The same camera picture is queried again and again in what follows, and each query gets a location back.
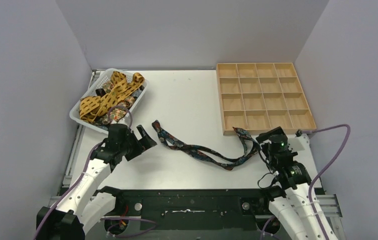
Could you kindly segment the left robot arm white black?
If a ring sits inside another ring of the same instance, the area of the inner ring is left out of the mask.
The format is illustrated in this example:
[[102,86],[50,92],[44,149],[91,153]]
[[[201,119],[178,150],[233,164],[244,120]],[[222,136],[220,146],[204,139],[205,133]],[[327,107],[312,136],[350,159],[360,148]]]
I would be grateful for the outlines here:
[[141,138],[125,124],[109,127],[107,137],[90,150],[76,181],[50,207],[39,210],[33,239],[84,240],[105,214],[123,212],[125,201],[117,188],[98,188],[122,159],[130,161],[157,145],[142,125],[136,128]]

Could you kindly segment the white plastic basket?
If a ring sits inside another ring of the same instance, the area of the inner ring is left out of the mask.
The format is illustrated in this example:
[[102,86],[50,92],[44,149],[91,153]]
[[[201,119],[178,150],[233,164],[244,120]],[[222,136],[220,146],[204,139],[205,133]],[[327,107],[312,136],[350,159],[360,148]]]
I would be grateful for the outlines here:
[[138,107],[149,84],[139,72],[108,68],[72,107],[69,117],[88,129],[106,134],[110,124],[131,122],[130,114]]

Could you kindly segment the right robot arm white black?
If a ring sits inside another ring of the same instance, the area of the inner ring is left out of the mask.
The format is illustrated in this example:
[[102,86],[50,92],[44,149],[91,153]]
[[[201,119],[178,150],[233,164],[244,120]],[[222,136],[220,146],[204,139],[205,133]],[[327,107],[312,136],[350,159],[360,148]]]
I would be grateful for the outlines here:
[[293,240],[336,240],[314,192],[314,182],[306,167],[295,160],[298,155],[289,146],[279,126],[261,133],[256,141],[273,185],[261,190],[269,211]]

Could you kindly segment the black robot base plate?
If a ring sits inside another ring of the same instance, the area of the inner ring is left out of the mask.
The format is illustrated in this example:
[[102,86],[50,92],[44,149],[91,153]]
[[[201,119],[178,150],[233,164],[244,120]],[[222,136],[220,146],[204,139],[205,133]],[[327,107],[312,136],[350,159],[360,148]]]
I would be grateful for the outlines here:
[[254,231],[272,216],[268,196],[250,189],[117,190],[106,217],[140,217],[140,230]]

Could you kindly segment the dark floral tie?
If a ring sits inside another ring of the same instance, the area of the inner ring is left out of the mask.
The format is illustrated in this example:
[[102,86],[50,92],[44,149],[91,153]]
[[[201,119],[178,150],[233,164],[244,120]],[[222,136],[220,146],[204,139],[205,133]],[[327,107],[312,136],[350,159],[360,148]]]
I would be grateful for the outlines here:
[[231,171],[235,167],[243,165],[250,158],[258,154],[260,149],[260,144],[251,136],[251,134],[240,127],[234,127],[233,130],[243,147],[243,155],[237,158],[229,158],[211,148],[184,143],[163,129],[158,120],[155,120],[151,126],[157,133],[160,143],[168,149],[181,151],[198,161],[217,165],[227,171]]

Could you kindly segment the wooden compartment tray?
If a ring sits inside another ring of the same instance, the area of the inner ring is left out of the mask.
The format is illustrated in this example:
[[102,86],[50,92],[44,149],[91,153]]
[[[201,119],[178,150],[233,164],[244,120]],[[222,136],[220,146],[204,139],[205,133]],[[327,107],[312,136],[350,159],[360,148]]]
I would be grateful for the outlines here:
[[216,77],[223,135],[317,129],[292,62],[218,63]]

